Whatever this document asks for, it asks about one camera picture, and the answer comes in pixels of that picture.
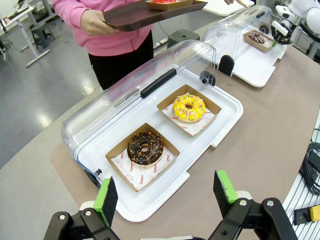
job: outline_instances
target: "black pants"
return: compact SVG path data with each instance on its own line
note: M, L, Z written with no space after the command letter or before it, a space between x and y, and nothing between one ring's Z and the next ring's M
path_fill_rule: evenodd
M137 50L116 56L93 56L91 66L102 89L105 90L154 57L152 33L148 34Z

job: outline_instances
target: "yellow donut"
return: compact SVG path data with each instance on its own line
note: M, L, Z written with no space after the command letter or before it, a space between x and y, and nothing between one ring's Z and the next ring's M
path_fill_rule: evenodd
M183 122L194 123L205 114L205 102L198 96L185 94L173 102L174 114Z

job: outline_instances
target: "display case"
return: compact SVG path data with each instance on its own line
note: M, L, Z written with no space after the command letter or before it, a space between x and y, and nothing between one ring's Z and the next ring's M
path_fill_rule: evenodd
M192 164L210 145L217 147L243 114L241 103L214 86L209 77L215 74L215 55L215 48L207 43L181 42L121 79L63 123L62 138L73 159L100 183L113 176L118 192L116 209L125 219L141 222L149 218L188 179ZM213 108L214 118L196 135L187 134L158 106L182 87L202 94L220 108ZM119 154L121 149L114 149L124 148L127 143L123 145L123 141L146 125L174 146L175 159L142 189L134 190L115 164L110 164L112 156L107 159L106 155Z
M255 5L236 13L212 25L203 35L203 41L216 49L216 63L222 56L231 56L234 60L232 74L254 87L264 87L275 70L275 63L281 59L287 46L277 44L268 52L262 52L244 40L250 31L271 36L273 18L266 6Z

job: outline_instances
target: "pink sweatshirt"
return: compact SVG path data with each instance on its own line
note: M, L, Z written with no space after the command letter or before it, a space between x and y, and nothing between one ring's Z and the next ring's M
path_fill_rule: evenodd
M105 12L114 7L136 2L137 0L53 0L55 12L73 29L76 43L86 47L94 56L115 56L136 50L146 39L151 26L135 31L119 31L115 34L89 36L80 25L82 13L87 9Z

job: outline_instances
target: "person's hand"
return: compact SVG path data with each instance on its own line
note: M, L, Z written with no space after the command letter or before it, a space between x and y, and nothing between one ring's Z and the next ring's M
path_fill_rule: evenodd
M234 1L238 2L238 4L244 6L245 8L248 8L247 5L245 5L241 0L224 0L226 4L230 5L233 4Z
M119 31L107 25L104 20L105 18L102 11L92 9L85 10L80 20L81 28L89 36L115 34Z

